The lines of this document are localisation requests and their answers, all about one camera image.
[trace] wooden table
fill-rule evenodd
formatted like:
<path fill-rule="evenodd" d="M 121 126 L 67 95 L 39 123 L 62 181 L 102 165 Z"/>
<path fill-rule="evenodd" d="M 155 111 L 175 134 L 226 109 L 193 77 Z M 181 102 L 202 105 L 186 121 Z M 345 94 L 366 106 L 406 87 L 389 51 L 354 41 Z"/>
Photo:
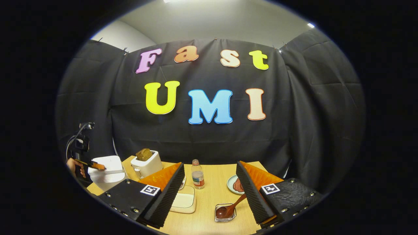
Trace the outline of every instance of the wooden table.
<path fill-rule="evenodd" d="M 123 161 L 128 177 L 138 181 L 130 161 L 135 156 L 131 156 Z M 168 167 L 174 163 L 163 162 L 163 167 Z M 250 162 L 249 164 L 266 171 L 260 162 Z M 202 165 L 205 187 L 196 189 L 196 210 L 192 214 L 182 214 L 170 211 L 164 223 L 164 227 L 155 229 L 163 233 L 171 235 L 214 235 L 214 234 L 237 234 L 248 235 L 253 234 L 261 227 L 255 222 L 254 216 L 248 205 L 247 199 L 244 199 L 236 207 L 237 216 L 229 222 L 215 222 L 215 206 L 221 203 L 234 203 L 241 195 L 231 192 L 227 187 L 227 180 L 235 175 L 236 164 L 227 165 Z M 186 174 L 185 185 L 193 186 L 191 179 L 191 164 L 184 164 L 184 173 Z M 100 195 L 103 191 L 92 183 L 87 189 L 95 194 Z"/>

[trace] wooden spoon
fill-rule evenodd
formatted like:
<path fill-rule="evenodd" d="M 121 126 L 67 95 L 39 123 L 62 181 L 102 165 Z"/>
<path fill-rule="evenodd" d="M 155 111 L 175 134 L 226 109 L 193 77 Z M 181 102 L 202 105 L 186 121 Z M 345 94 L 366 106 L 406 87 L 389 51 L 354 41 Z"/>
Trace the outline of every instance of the wooden spoon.
<path fill-rule="evenodd" d="M 240 203 L 246 197 L 247 197 L 247 195 L 243 194 L 242 196 L 240 196 L 240 198 L 238 198 L 238 200 L 234 204 L 232 204 L 230 206 L 226 206 L 226 207 L 219 207 L 216 210 L 216 218 L 217 219 L 226 219 L 226 218 L 231 217 L 234 214 L 235 207 L 238 205 L 238 203 Z"/>

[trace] yellow letter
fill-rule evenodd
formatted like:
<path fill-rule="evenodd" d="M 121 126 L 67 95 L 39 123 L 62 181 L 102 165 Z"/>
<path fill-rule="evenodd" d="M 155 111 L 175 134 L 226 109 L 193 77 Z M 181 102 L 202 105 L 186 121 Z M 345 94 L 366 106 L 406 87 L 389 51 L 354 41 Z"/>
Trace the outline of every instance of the yellow letter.
<path fill-rule="evenodd" d="M 181 63 L 185 61 L 193 61 L 199 57 L 197 54 L 197 47 L 195 46 L 185 46 L 177 50 L 177 54 L 174 57 L 176 63 Z"/>
<path fill-rule="evenodd" d="M 268 64 L 263 63 L 263 59 L 267 59 L 267 55 L 262 54 L 261 51 L 252 51 L 249 54 L 252 56 L 252 63 L 257 69 L 268 69 Z"/>
<path fill-rule="evenodd" d="M 152 82 L 145 85 L 147 94 L 145 96 L 145 104 L 148 111 L 153 114 L 167 114 L 174 109 L 176 105 L 176 88 L 180 85 L 178 81 L 168 81 L 164 84 L 168 88 L 167 103 L 165 105 L 158 105 L 157 90 L 161 84 L 159 82 Z"/>
<path fill-rule="evenodd" d="M 250 114 L 247 118 L 253 121 L 263 120 L 265 118 L 265 113 L 263 113 L 261 95 L 264 94 L 264 91 L 259 88 L 250 88 L 246 89 L 245 93 L 250 97 Z"/>
<path fill-rule="evenodd" d="M 221 56 L 221 63 L 223 66 L 238 67 L 241 64 L 240 60 L 237 58 L 240 55 L 236 51 L 223 50 L 221 51 Z"/>

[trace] white ceiling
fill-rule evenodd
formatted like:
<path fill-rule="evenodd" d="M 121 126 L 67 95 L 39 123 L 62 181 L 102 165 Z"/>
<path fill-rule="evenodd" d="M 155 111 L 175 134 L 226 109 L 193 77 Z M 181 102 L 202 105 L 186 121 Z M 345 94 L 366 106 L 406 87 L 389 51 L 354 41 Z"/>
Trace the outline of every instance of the white ceiling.
<path fill-rule="evenodd" d="M 156 44 L 217 37 L 280 48 L 310 29 L 308 21 L 264 0 L 154 0 L 119 20 Z"/>

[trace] hand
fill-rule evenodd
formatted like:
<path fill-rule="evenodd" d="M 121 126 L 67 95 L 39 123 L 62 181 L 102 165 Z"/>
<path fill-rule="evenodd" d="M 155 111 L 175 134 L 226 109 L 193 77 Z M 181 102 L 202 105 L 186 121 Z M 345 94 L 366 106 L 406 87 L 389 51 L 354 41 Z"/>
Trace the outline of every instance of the hand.
<path fill-rule="evenodd" d="M 80 163 L 80 162 L 77 162 L 73 158 L 68 159 L 68 161 L 67 161 L 67 167 L 70 168 L 70 171 L 74 174 L 74 176 L 76 175 L 76 165 L 77 166 L 80 166 L 80 173 L 85 178 L 86 177 L 86 174 L 84 172 L 83 164 Z"/>

